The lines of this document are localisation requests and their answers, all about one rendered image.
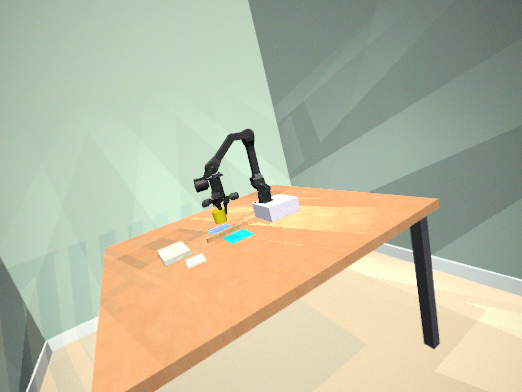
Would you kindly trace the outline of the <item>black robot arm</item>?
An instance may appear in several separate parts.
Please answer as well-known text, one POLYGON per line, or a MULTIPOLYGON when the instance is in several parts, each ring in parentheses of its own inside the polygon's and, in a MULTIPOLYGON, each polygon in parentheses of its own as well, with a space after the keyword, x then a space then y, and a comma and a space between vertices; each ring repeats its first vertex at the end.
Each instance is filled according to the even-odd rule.
MULTIPOLYGON (((218 171, 218 168, 220 166, 221 160, 232 145, 233 141, 236 140, 242 140, 242 143, 244 144, 249 164, 252 172, 252 177, 249 178, 251 181, 251 185, 257 190, 258 192, 258 203, 268 203, 270 201, 273 201, 271 197, 271 186, 267 185, 262 174, 260 173, 256 152, 254 148, 254 132, 251 129, 245 129, 238 133, 230 133, 227 135, 226 139, 216 152, 213 158, 211 158, 207 164, 205 165, 205 172, 203 177, 198 179, 193 179, 194 186, 196 189, 196 192, 201 192, 204 190, 207 190, 209 188, 209 183, 211 188, 216 188, 219 186, 222 186, 220 176, 223 176, 220 172, 215 174, 218 171), (214 174, 214 175, 212 175, 214 174), (212 177, 211 177, 212 175, 212 177), (211 177, 211 178, 210 178, 211 177), (208 179, 207 179, 208 178, 208 179), (208 183, 209 180, 209 183, 208 183)), ((218 192, 211 191, 211 201, 213 205, 216 205, 218 203, 222 203, 223 199, 226 198, 225 193, 220 191, 220 189, 217 190, 218 192)))

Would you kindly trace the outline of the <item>yellow cup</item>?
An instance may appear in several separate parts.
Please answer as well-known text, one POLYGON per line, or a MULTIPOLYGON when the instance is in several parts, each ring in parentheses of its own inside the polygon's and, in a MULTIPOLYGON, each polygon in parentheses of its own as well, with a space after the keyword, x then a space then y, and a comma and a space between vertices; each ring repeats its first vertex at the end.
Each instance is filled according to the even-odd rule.
POLYGON ((225 214, 225 209, 222 208, 222 210, 219 211, 219 209, 215 209, 212 212, 214 221, 216 224, 222 224, 227 221, 227 216, 225 214))

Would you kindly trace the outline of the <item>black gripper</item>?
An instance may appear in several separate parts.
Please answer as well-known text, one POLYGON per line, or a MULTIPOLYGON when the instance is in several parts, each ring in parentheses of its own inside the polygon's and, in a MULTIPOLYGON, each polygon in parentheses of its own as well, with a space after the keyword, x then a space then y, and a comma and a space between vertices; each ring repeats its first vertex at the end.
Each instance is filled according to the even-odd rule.
MULTIPOLYGON (((224 192, 224 190, 223 190, 223 186, 219 186, 219 187, 211 188, 211 189, 212 189, 212 191, 214 191, 214 192, 218 192, 218 191, 217 191, 218 189, 220 189, 220 191, 224 192)), ((224 205, 224 209, 225 209, 225 214, 226 214, 226 215, 227 215, 227 205, 228 205, 229 201, 230 201, 230 200, 236 200, 236 199, 238 199, 238 198, 239 198, 239 194, 238 194, 238 192, 234 192, 234 193, 230 193, 229 196, 226 196, 226 198, 223 199, 223 201, 224 201, 223 205, 224 205)), ((204 200, 204 201, 202 202, 202 207, 203 207, 203 208, 204 208, 204 207, 208 207, 210 204, 212 204, 211 199, 206 199, 206 200, 204 200)), ((221 206, 220 203, 218 203, 218 204, 216 204, 216 205, 213 205, 213 207, 217 207, 217 208, 219 209, 219 211, 222 210, 222 206, 221 206)))

